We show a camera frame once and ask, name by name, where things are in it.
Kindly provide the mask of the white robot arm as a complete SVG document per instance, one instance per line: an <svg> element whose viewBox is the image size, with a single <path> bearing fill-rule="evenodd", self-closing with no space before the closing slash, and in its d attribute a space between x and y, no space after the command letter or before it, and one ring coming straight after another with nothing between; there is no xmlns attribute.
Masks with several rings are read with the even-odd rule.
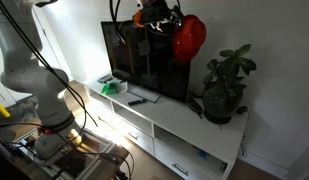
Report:
<svg viewBox="0 0 309 180"><path fill-rule="evenodd" d="M42 57L42 43L33 18L35 7L56 1L0 0L1 82L11 90L30 93L37 99L35 111L42 125L34 144L34 159L42 165L62 158L84 133L64 99L69 78Z"/></svg>

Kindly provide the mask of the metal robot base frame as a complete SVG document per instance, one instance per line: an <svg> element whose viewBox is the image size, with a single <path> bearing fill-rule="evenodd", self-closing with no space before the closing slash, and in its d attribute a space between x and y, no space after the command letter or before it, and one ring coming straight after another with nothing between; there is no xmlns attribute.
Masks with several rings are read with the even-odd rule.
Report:
<svg viewBox="0 0 309 180"><path fill-rule="evenodd" d="M37 165L52 180L128 180L120 170L128 153L122 147L102 137L85 132L75 150L64 150L64 155L47 165L34 156L35 130L19 138L13 147L29 162Z"/></svg>

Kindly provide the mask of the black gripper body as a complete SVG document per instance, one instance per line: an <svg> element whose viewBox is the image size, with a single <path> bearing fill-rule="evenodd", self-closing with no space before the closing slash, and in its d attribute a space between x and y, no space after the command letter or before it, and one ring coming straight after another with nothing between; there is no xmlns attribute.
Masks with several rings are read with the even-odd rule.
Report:
<svg viewBox="0 0 309 180"><path fill-rule="evenodd" d="M140 10L133 16L133 23L145 28L147 25L174 24L172 10L165 0L137 0Z"/></svg>

